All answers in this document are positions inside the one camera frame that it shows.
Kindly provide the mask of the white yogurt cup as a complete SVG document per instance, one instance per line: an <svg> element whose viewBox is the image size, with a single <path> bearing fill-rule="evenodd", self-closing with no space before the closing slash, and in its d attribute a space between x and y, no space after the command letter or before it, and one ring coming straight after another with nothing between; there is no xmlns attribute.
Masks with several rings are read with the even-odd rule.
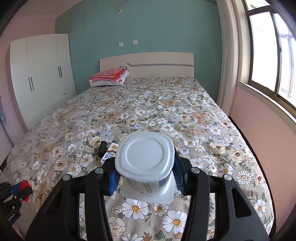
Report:
<svg viewBox="0 0 296 241"><path fill-rule="evenodd" d="M174 157L174 144L166 135L129 134L115 156L116 170L123 177L121 195L149 203L170 204L175 191Z"/></svg>

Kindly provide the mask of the red toy block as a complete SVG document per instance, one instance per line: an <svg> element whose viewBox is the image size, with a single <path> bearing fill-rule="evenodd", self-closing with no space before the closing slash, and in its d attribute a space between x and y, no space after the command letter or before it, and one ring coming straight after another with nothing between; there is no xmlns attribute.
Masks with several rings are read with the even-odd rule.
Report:
<svg viewBox="0 0 296 241"><path fill-rule="evenodd" d="M20 192L22 194L23 200L28 202L30 195L32 194L32 187L28 181L23 180L20 186Z"/></svg>

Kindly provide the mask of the floral bed duvet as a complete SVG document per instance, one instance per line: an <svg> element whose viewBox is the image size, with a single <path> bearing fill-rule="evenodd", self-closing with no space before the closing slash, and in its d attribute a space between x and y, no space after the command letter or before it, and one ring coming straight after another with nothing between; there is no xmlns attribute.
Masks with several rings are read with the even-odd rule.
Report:
<svg viewBox="0 0 296 241"><path fill-rule="evenodd" d="M167 148L160 146L165 140L193 167L214 177L230 175L271 233L273 203L262 170L236 126L194 78L137 78L92 87L26 133L6 171L14 182L31 185L32 221L63 175L84 176L101 165L102 143L113 151L128 145L125 170L155 175L168 166Z"/></svg>

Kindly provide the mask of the black cylinder object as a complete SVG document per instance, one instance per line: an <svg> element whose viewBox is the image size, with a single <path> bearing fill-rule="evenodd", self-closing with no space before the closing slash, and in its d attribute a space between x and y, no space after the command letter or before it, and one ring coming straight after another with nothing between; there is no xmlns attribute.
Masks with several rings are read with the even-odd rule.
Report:
<svg viewBox="0 0 296 241"><path fill-rule="evenodd" d="M99 157L103 157L104 154L106 153L106 148L107 148L107 142L106 141L102 141L100 143L100 146L99 146L99 150L98 150L98 156Z"/></svg>

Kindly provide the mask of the white milk carton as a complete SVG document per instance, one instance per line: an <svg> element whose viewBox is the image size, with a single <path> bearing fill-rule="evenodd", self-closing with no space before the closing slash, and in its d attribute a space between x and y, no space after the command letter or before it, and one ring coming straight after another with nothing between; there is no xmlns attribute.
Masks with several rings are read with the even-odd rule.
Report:
<svg viewBox="0 0 296 241"><path fill-rule="evenodd" d="M113 158L113 157L116 156L116 153L117 153L117 151L118 151L118 146L119 146L119 144L112 143L112 144L108 147L107 151L105 152L105 154L103 155L103 157L102 157L102 159L101 159L101 161L100 161L101 165L103 165L104 162L105 162L107 159L111 159L111 158Z"/></svg>

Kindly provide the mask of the white wardrobe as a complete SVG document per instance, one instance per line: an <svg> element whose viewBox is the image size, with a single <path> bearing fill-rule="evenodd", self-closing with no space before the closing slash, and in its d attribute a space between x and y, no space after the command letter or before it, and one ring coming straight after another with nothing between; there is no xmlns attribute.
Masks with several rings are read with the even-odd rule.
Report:
<svg viewBox="0 0 296 241"><path fill-rule="evenodd" d="M11 42L10 70L18 109L28 130L77 94L68 34Z"/></svg>

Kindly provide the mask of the white pillow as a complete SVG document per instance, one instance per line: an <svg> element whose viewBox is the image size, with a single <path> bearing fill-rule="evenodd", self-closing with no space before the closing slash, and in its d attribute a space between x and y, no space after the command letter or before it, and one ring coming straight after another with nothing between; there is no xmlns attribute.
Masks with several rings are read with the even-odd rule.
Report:
<svg viewBox="0 0 296 241"><path fill-rule="evenodd" d="M130 73L125 70L125 72L117 79L110 79L110 78L94 78L89 80L89 84L91 87L99 87L99 86L121 86L126 81Z"/></svg>

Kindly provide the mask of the red folded cloth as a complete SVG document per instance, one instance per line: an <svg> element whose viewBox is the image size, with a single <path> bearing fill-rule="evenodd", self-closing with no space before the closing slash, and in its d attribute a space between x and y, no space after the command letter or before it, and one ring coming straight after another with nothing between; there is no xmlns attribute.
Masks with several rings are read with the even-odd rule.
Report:
<svg viewBox="0 0 296 241"><path fill-rule="evenodd" d="M107 69L107 70L95 73L94 75L91 75L90 81L99 81L99 80L115 81L115 80L118 80L121 77L121 75L123 75L124 73L125 73L125 69L123 68Z"/></svg>

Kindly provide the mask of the beige wooden headboard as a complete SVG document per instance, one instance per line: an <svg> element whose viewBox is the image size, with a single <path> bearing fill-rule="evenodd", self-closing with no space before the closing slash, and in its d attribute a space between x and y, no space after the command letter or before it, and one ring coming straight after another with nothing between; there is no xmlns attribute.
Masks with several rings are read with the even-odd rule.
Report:
<svg viewBox="0 0 296 241"><path fill-rule="evenodd" d="M126 67L129 78L194 77L194 54L145 52L100 59L100 70Z"/></svg>

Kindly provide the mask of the beige curtain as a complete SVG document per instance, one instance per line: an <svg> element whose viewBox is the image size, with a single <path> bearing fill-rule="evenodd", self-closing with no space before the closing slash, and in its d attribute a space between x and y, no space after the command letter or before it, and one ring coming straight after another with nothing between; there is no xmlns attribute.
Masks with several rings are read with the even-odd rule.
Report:
<svg viewBox="0 0 296 241"><path fill-rule="evenodd" d="M217 1L222 33L222 68L217 104L230 114L239 80L240 29L234 1Z"/></svg>

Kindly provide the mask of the window with dark frame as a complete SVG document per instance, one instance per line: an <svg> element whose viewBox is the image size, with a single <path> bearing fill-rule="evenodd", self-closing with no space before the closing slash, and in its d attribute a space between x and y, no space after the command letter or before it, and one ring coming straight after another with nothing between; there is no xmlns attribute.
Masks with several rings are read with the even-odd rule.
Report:
<svg viewBox="0 0 296 241"><path fill-rule="evenodd" d="M295 31L268 1L244 1L250 33L249 85L295 114Z"/></svg>

